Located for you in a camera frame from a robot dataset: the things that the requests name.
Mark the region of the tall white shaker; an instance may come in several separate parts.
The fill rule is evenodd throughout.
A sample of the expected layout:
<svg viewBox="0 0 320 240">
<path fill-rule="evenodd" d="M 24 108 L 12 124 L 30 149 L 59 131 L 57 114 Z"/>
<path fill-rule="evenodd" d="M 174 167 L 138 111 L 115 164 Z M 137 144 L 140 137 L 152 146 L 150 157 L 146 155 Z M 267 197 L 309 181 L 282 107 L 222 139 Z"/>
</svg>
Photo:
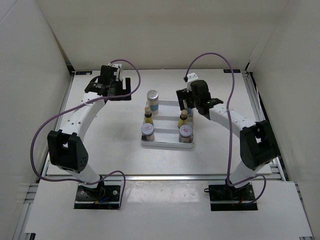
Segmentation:
<svg viewBox="0 0 320 240">
<path fill-rule="evenodd" d="M 159 93 L 156 90 L 149 90 L 146 96 L 147 105 L 150 107 L 152 114 L 157 115 L 159 113 Z"/>
<path fill-rule="evenodd" d="M 187 108 L 186 111 L 187 111 L 188 118 L 193 116 L 193 109 L 192 108 Z"/>
</svg>

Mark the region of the yellow label bottle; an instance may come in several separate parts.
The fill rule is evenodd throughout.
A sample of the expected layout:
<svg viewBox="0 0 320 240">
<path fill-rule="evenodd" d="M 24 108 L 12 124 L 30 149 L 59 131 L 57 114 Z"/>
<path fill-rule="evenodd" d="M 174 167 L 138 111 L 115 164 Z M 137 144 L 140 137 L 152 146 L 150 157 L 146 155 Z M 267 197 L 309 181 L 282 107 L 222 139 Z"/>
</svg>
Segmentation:
<svg viewBox="0 0 320 240">
<path fill-rule="evenodd" d="M 178 120 L 178 128 L 180 128 L 183 125 L 186 125 L 188 122 L 188 111 L 186 109 L 182 110 L 179 116 Z"/>
<path fill-rule="evenodd" d="M 144 123 L 154 125 L 152 111 L 149 106 L 144 108 Z"/>
</svg>

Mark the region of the short spice jar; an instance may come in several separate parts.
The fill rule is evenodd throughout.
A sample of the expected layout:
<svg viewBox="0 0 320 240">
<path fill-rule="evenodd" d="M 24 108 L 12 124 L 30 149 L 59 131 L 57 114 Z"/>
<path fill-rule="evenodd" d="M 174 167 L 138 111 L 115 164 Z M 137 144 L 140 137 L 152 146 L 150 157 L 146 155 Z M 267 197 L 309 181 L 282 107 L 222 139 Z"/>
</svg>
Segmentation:
<svg viewBox="0 0 320 240">
<path fill-rule="evenodd" d="M 193 141 L 193 128 L 184 124 L 179 128 L 179 137 L 178 140 L 180 143 L 191 143 Z"/>
<path fill-rule="evenodd" d="M 154 139 L 154 126 L 151 123 L 144 123 L 141 126 L 141 140 L 145 142 L 153 142 Z"/>
</svg>

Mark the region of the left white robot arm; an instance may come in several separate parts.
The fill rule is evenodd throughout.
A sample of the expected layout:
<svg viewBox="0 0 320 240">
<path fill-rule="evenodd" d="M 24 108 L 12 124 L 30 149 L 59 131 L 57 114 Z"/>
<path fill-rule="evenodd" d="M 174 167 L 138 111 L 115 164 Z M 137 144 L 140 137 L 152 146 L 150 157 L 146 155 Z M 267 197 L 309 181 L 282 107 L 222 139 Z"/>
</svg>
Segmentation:
<svg viewBox="0 0 320 240">
<path fill-rule="evenodd" d="M 131 79 L 125 79 L 125 88 L 123 88 L 121 74 L 121 64 L 103 65 L 100 76 L 92 79 L 84 89 L 80 102 L 84 106 L 75 110 L 58 131 L 52 130 L 47 136 L 51 164 L 82 181 L 82 186 L 93 200 L 103 198 L 105 188 L 101 183 L 96 183 L 102 177 L 88 164 L 89 154 L 83 140 L 89 126 L 107 100 L 99 99 L 94 102 L 91 100 L 129 94 Z"/>
</svg>

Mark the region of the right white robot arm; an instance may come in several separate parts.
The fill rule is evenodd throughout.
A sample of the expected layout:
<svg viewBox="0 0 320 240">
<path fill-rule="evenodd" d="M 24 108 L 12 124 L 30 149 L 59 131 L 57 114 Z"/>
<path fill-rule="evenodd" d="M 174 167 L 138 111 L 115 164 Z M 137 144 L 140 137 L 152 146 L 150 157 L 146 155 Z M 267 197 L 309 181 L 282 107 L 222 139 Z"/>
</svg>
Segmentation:
<svg viewBox="0 0 320 240">
<path fill-rule="evenodd" d="M 197 109 L 200 115 L 225 127 L 232 136 L 239 139 L 241 162 L 233 172 L 227 170 L 228 179 L 225 180 L 227 185 L 224 188 L 226 197 L 236 200 L 243 193 L 242 187 L 261 168 L 280 156 L 272 126 L 268 120 L 254 121 L 227 109 L 222 100 L 211 97 L 206 81 L 184 80 L 186 88 L 176 91 L 180 108 Z"/>
</svg>

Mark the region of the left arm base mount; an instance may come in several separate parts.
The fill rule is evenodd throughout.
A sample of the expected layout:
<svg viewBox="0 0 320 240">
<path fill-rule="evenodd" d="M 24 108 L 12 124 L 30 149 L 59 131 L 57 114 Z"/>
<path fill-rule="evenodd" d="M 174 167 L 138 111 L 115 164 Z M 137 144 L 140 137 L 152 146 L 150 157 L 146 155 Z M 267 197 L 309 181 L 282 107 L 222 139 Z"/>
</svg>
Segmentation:
<svg viewBox="0 0 320 240">
<path fill-rule="evenodd" d="M 77 210 L 118 210 L 121 203 L 121 185 L 104 184 L 97 188 L 83 185 L 77 187 L 74 209 Z"/>
</svg>

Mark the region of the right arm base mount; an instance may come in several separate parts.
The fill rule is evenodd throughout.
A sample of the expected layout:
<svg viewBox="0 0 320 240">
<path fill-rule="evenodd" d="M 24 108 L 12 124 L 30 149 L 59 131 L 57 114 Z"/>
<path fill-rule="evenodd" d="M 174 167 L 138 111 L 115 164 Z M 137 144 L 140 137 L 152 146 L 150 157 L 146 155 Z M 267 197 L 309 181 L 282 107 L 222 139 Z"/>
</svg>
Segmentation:
<svg viewBox="0 0 320 240">
<path fill-rule="evenodd" d="M 203 190 L 209 194 L 212 212 L 257 211 L 255 193 L 251 183 L 235 188 L 227 184 L 209 185 Z"/>
</svg>

